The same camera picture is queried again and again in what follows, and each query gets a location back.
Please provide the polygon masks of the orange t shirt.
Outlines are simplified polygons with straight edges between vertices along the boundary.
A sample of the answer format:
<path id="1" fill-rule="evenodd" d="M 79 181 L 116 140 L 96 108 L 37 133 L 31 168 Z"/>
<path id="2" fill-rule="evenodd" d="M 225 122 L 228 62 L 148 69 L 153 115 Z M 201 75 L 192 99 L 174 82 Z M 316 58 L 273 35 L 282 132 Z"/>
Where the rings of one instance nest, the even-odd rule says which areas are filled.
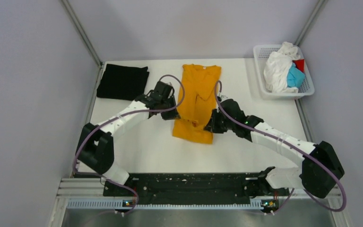
<path id="1" fill-rule="evenodd" d="M 220 66 L 202 66 L 184 64 L 182 66 L 182 88 L 179 91 L 178 101 L 182 100 L 177 108 L 180 119 L 175 120 L 173 136 L 190 142 L 212 144 L 213 133 L 205 131 L 212 110 L 216 107 L 215 83 L 220 79 L 222 68 Z"/>

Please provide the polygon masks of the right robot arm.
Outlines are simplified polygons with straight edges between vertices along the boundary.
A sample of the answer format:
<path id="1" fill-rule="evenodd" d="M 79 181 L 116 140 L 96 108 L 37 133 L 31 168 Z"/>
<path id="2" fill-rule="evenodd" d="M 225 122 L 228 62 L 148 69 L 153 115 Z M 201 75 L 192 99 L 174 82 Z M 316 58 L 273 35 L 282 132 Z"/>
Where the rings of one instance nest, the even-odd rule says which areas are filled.
<path id="1" fill-rule="evenodd" d="M 271 195 L 278 188 L 303 189 L 311 196 L 325 198 L 335 186 L 343 192 L 345 171 L 333 146 L 297 139 L 283 133 L 254 115 L 245 115 L 238 103 L 225 96 L 216 97 L 217 109 L 205 130 L 211 133 L 232 131 L 237 137 L 262 145 L 295 164 L 290 168 L 273 167 L 258 182 L 259 191 Z"/>

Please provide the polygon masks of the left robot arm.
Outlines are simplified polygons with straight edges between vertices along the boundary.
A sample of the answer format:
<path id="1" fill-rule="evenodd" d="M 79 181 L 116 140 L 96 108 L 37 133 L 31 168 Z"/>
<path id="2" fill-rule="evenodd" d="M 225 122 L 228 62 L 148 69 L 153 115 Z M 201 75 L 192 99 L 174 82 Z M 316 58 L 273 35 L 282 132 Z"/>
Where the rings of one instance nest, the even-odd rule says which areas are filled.
<path id="1" fill-rule="evenodd" d="M 114 143 L 139 123 L 161 114 L 163 120 L 175 120 L 180 103 L 170 83 L 158 81 L 147 94 L 137 96 L 129 106 L 105 122 L 87 123 L 81 132 L 75 162 L 80 161 L 93 174 L 114 185 L 120 195 L 136 194 L 129 173 L 115 161 Z"/>

